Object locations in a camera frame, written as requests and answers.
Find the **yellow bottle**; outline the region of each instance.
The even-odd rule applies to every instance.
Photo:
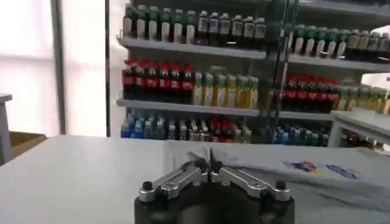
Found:
[[[236,99],[237,78],[234,75],[227,75],[227,89],[225,94],[224,107],[234,108]]]
[[[213,94],[214,107],[224,106],[225,93],[226,93],[226,76],[222,74],[217,74],[216,83],[214,86],[214,94]]]

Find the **black knob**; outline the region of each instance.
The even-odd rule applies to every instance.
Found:
[[[276,189],[285,190],[286,183],[284,181],[281,181],[281,180],[276,181]]]
[[[142,190],[144,190],[144,191],[153,190],[153,183],[151,181],[144,181],[142,183]]]

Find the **white table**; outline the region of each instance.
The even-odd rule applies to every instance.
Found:
[[[12,100],[11,94],[0,93],[0,166],[12,159],[10,133],[5,103]]]

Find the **shelf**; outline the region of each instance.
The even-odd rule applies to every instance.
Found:
[[[380,17],[390,17],[388,5],[379,7],[376,5],[362,5],[359,3],[336,2],[326,0],[300,1],[299,7],[312,7],[322,10],[339,11],[345,13],[365,14]]]
[[[118,106],[120,107],[141,108],[141,109],[150,109],[150,110],[166,110],[166,111],[223,114],[223,115],[250,116],[250,117],[256,117],[259,114],[258,110],[250,110],[250,109],[237,109],[237,108],[227,108],[227,107],[206,107],[206,106],[195,106],[195,105],[177,104],[177,103],[150,102],[150,101],[141,101],[141,100],[118,99],[116,101],[116,104],[118,104]]]
[[[360,61],[304,57],[304,56],[293,55],[293,54],[289,56],[288,61],[291,63],[329,66],[333,68],[359,69],[359,70],[380,71],[380,72],[390,71],[389,64],[375,64],[375,63],[366,63]]]
[[[390,144],[389,116],[376,114],[374,117],[362,119],[348,111],[332,111],[333,128],[328,146],[339,145],[342,129],[354,131],[362,136]]]
[[[209,47],[192,44],[176,44],[167,43],[161,41],[149,41],[133,38],[120,38],[118,37],[120,45],[128,49],[156,49],[165,51],[176,51],[176,52],[188,52],[194,54],[207,54],[207,55],[218,55],[225,57],[235,58],[249,58],[262,60],[266,57],[265,52],[256,50],[244,50],[244,49],[231,49],[222,47]]]

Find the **cardboard box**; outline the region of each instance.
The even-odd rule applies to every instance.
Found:
[[[46,140],[43,134],[10,131],[12,155],[14,157],[32,149],[34,146]]]

